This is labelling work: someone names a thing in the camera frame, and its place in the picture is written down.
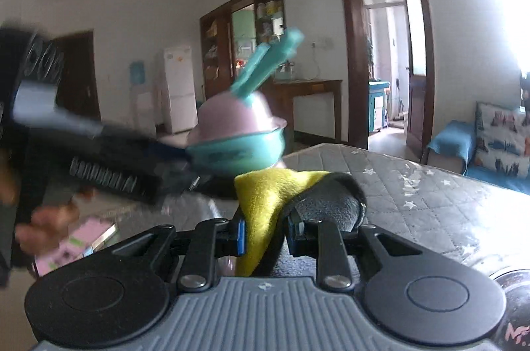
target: wooden table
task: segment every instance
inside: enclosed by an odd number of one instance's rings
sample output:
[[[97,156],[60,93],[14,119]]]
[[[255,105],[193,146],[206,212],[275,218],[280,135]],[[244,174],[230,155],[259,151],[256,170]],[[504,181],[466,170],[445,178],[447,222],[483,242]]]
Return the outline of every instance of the wooden table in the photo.
[[[341,80],[268,80],[261,87],[261,92],[267,98],[272,113],[287,121],[285,130],[285,153],[292,152],[294,144],[294,109],[293,98],[306,95],[333,94],[333,106],[335,109],[335,140],[341,143],[342,131],[342,103],[341,103]]]

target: white refrigerator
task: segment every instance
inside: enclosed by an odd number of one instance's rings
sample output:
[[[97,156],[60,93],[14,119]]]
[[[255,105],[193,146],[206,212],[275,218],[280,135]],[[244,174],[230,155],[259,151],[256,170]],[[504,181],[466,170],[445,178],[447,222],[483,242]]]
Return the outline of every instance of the white refrigerator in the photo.
[[[170,134],[197,125],[191,48],[178,46],[162,51],[158,60],[160,105],[166,131]]]

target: pillow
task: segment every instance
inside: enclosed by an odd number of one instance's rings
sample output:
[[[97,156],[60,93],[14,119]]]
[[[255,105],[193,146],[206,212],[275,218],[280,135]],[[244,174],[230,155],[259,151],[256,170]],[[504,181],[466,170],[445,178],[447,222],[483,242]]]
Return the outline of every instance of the pillow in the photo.
[[[474,163],[510,177],[525,179],[530,166],[530,125],[524,110],[477,103]]]

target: drawer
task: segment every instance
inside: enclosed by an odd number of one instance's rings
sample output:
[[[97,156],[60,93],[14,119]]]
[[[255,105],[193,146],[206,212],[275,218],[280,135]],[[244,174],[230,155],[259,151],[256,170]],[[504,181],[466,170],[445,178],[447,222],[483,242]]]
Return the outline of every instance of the drawer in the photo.
[[[374,107],[375,107],[376,109],[378,109],[378,108],[380,108],[380,107],[383,107],[384,98],[385,98],[384,95],[380,95],[379,97],[374,98],[374,100],[375,100],[375,105],[374,105]]]
[[[374,131],[383,127],[383,108],[376,107],[374,109]]]

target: pink bowl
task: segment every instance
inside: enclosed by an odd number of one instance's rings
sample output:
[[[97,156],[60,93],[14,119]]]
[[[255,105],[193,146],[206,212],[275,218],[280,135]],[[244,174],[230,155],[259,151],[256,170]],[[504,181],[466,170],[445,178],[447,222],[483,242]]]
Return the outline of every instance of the pink bowl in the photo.
[[[263,94],[253,92],[245,101],[230,91],[208,99],[197,111],[198,124],[187,136],[188,145],[284,128],[284,119],[272,116]]]

